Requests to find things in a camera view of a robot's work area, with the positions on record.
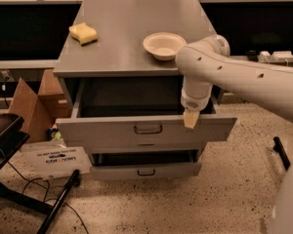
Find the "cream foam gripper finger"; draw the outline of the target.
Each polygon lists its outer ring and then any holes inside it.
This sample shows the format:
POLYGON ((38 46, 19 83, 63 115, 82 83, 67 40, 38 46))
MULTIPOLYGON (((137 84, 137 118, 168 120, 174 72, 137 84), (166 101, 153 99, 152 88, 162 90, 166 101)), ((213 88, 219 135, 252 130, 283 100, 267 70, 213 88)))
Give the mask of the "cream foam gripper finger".
POLYGON ((193 129, 199 118, 199 112, 186 110, 184 112, 184 125, 186 128, 193 129))

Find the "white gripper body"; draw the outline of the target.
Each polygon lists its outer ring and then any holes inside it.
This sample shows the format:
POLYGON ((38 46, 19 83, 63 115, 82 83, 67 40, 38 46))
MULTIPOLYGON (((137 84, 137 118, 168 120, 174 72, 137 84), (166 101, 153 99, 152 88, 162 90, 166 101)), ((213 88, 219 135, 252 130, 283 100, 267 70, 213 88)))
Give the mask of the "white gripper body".
POLYGON ((181 105, 184 109, 191 111, 202 111, 208 104, 210 96, 205 96, 201 98, 191 97, 186 94, 185 91, 181 93, 181 105))

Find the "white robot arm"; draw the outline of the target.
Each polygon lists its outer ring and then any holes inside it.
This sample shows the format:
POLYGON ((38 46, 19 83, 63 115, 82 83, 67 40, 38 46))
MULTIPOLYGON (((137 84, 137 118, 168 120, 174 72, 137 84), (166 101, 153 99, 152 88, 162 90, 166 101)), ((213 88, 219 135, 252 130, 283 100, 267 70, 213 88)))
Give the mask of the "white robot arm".
MULTIPOLYGON (((184 124, 194 128, 216 85, 293 123, 293 67, 230 57, 226 38, 212 35, 182 47, 176 55, 184 75, 181 102, 184 124)), ((272 208, 269 234, 293 234, 293 160, 274 139, 286 175, 272 208)))

